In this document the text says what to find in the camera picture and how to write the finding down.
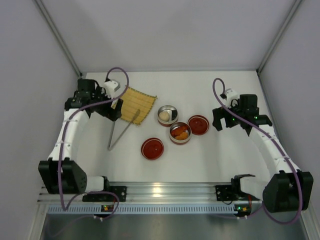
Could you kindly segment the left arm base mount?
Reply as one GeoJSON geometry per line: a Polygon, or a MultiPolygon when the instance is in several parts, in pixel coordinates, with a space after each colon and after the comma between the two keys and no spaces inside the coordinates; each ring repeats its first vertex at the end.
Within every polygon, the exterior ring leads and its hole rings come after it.
{"type": "Polygon", "coordinates": [[[106,191],[87,193],[82,197],[83,202],[102,203],[102,202],[125,202],[127,198],[127,186],[115,185],[110,186],[108,193],[106,191]]]}

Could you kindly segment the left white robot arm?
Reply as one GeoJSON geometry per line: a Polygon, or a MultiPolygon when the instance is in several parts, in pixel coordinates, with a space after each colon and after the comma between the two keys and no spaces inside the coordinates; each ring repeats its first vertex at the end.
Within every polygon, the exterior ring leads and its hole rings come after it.
{"type": "Polygon", "coordinates": [[[115,122],[121,117],[123,101],[112,107],[120,83],[107,79],[99,85],[94,79],[79,79],[73,96],[64,104],[63,122],[58,139],[47,160],[40,161],[39,174],[49,194],[83,194],[105,191],[105,176],[88,176],[77,164],[82,133],[92,115],[97,113],[115,122]]]}

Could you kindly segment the rice ball with seaweed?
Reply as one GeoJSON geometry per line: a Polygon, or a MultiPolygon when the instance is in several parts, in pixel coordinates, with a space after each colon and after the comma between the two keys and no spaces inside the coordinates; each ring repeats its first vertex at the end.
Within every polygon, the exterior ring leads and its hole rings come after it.
{"type": "Polygon", "coordinates": [[[171,110],[171,117],[170,117],[170,121],[174,121],[178,116],[178,111],[177,110],[171,110]]]}

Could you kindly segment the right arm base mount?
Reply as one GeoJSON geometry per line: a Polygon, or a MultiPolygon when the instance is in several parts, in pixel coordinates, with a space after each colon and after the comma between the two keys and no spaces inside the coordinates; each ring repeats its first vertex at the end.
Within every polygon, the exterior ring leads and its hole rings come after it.
{"type": "Polygon", "coordinates": [[[215,186],[216,199],[220,202],[258,200],[253,195],[244,193],[240,188],[240,179],[243,177],[253,177],[251,174],[236,175],[228,184],[215,186]]]}

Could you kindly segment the orange fried piece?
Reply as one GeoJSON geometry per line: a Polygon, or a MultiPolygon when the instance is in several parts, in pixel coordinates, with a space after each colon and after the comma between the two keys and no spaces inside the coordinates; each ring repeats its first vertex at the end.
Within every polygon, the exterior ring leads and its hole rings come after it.
{"type": "Polygon", "coordinates": [[[186,140],[188,137],[189,137],[189,134],[188,134],[186,131],[184,131],[184,132],[182,132],[180,135],[177,135],[177,136],[175,137],[175,139],[178,140],[178,141],[184,141],[184,140],[186,140]]]}

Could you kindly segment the metal tongs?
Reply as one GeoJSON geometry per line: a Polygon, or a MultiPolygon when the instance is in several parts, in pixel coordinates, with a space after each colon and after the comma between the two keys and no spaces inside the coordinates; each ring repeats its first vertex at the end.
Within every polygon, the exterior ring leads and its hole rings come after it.
{"type": "Polygon", "coordinates": [[[119,142],[119,140],[122,138],[122,136],[125,134],[125,132],[129,129],[129,127],[133,124],[133,122],[137,119],[137,117],[140,115],[140,109],[138,109],[135,114],[133,115],[132,119],[130,120],[130,122],[127,124],[127,126],[124,128],[124,130],[120,133],[120,135],[118,136],[118,138],[116,140],[113,141],[113,135],[114,135],[114,131],[115,131],[115,126],[116,126],[116,122],[112,123],[111,126],[111,131],[110,131],[110,136],[109,136],[109,140],[108,140],[108,145],[107,145],[107,149],[109,151],[111,151],[116,144],[119,142]]]}

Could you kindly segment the round white bun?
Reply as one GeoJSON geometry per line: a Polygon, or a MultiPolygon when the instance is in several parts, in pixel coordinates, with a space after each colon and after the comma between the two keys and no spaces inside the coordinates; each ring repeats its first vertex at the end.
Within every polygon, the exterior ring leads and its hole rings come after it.
{"type": "Polygon", "coordinates": [[[168,122],[170,120],[170,114],[166,111],[160,112],[158,117],[163,122],[168,122]]]}

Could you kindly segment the red sausage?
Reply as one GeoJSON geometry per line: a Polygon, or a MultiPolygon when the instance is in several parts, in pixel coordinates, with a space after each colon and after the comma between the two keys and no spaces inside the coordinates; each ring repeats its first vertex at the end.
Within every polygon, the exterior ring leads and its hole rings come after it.
{"type": "Polygon", "coordinates": [[[170,132],[170,134],[171,134],[172,137],[175,138],[177,135],[174,135],[173,131],[174,131],[174,130],[172,130],[172,131],[170,132]]]}

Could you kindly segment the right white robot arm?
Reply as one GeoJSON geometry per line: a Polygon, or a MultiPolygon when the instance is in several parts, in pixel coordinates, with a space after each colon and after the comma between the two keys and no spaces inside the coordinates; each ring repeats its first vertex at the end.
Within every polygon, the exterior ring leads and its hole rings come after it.
{"type": "Polygon", "coordinates": [[[258,97],[255,94],[238,94],[227,89],[220,95],[225,106],[213,109],[212,125],[223,129],[239,125],[258,148],[270,175],[262,180],[253,174],[236,175],[231,180],[234,191],[240,195],[249,194],[262,200],[270,213],[306,210],[313,187],[313,176],[301,171],[292,162],[279,139],[269,117],[260,114],[258,97]]]}

